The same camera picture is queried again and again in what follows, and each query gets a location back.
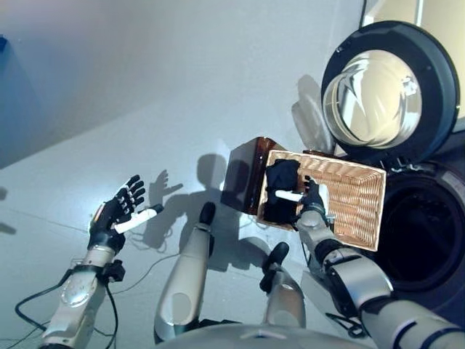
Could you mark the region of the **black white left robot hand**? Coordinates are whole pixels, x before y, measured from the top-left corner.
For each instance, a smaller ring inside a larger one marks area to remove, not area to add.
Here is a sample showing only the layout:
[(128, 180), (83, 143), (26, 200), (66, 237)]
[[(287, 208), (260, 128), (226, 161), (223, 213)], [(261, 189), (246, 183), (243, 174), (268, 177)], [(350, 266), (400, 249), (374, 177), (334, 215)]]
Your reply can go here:
[(144, 194), (145, 184), (137, 174), (130, 177), (112, 199), (104, 201), (89, 224), (87, 249), (102, 246), (118, 254), (126, 241), (125, 232), (159, 215), (163, 211), (161, 204), (137, 210), (145, 201)]

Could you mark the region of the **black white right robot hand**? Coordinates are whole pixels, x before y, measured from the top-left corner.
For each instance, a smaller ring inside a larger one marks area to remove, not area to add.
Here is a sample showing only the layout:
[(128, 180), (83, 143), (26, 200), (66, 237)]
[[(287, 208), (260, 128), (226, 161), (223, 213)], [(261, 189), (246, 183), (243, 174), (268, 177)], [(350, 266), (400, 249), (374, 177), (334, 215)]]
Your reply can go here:
[(317, 212), (323, 219), (324, 223), (328, 223), (327, 206), (329, 201), (329, 193), (326, 185), (319, 184), (309, 175), (304, 176), (304, 191), (297, 192), (294, 190), (278, 189), (274, 191), (277, 198), (292, 201), (302, 205), (302, 209), (298, 214), (291, 215), (286, 223), (294, 224), (304, 212)]

